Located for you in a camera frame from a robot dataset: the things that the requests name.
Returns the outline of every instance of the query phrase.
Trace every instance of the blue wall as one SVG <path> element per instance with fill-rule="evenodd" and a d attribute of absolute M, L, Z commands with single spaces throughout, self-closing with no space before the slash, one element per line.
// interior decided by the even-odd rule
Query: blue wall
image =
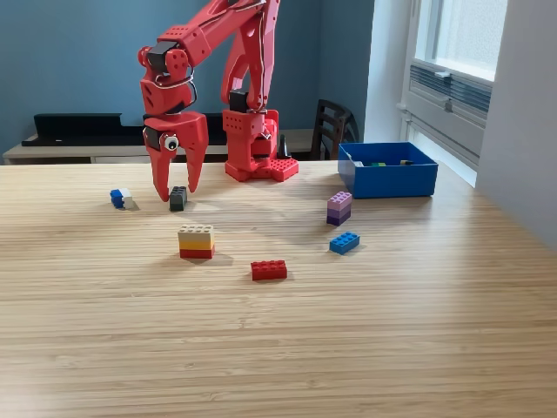
<path fill-rule="evenodd" d="M 42 112 L 144 113 L 138 50 L 173 24 L 187 22 L 207 0 L 19 0 L 0 14 L 0 154 L 35 132 Z M 269 107 L 284 129 L 312 127 L 319 82 L 320 0 L 283 0 Z M 220 102 L 231 40 L 196 69 L 199 99 Z"/>
<path fill-rule="evenodd" d="M 360 140 L 366 121 L 373 7 L 374 0 L 323 0 L 321 5 L 319 98 L 352 111 Z"/>

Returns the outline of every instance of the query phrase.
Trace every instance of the red robot arm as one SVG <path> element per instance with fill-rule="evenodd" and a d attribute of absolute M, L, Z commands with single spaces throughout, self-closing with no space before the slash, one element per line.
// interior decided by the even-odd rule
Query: red robot arm
<path fill-rule="evenodd" d="M 145 120 L 144 141 L 162 200 L 169 198 L 168 171 L 179 146 L 186 153 L 190 191 L 197 188 L 208 133 L 204 115 L 184 111 L 197 98 L 193 69 L 235 31 L 221 91 L 222 100 L 231 105 L 223 116 L 229 151 L 226 172 L 239 181 L 253 177 L 282 181 L 298 172 L 298 163 L 290 158 L 288 163 L 272 162 L 277 157 L 279 115 L 265 108 L 278 12 L 279 0 L 212 0 L 188 24 L 172 26 L 155 47 L 138 53 L 146 69 L 141 81 L 144 106 L 151 116 Z M 241 87 L 248 71 L 248 94 L 232 92 Z"/>

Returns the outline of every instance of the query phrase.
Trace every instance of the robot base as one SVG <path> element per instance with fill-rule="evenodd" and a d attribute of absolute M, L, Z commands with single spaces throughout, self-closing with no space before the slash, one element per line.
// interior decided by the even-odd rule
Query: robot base
<path fill-rule="evenodd" d="M 247 181 L 249 179 L 273 179 L 278 182 L 285 181 L 297 174 L 299 171 L 299 164 L 293 158 L 288 159 L 272 159 L 268 165 L 260 166 L 254 172 L 245 172 L 230 165 L 228 162 L 225 164 L 226 174 L 231 176 L 237 181 Z"/>

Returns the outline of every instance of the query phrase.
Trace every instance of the googly eye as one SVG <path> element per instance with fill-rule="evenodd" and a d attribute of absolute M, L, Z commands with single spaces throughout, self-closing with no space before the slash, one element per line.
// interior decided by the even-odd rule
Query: googly eye
<path fill-rule="evenodd" d="M 178 138 L 172 136 L 164 140 L 164 148 L 168 151 L 174 151 L 178 148 Z"/>

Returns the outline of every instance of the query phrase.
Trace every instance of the white lego brick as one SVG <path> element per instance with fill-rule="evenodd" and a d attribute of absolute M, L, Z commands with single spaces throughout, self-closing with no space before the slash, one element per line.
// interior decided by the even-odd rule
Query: white lego brick
<path fill-rule="evenodd" d="M 131 192 L 129 189 L 118 189 L 120 191 L 120 193 L 122 193 L 122 198 L 130 198 L 131 197 Z"/>
<path fill-rule="evenodd" d="M 131 209 L 135 205 L 132 196 L 127 198 L 122 198 L 122 201 L 124 202 L 124 209 Z"/>
<path fill-rule="evenodd" d="M 178 231 L 178 240 L 211 241 L 215 240 L 215 229 L 212 225 L 182 225 Z"/>

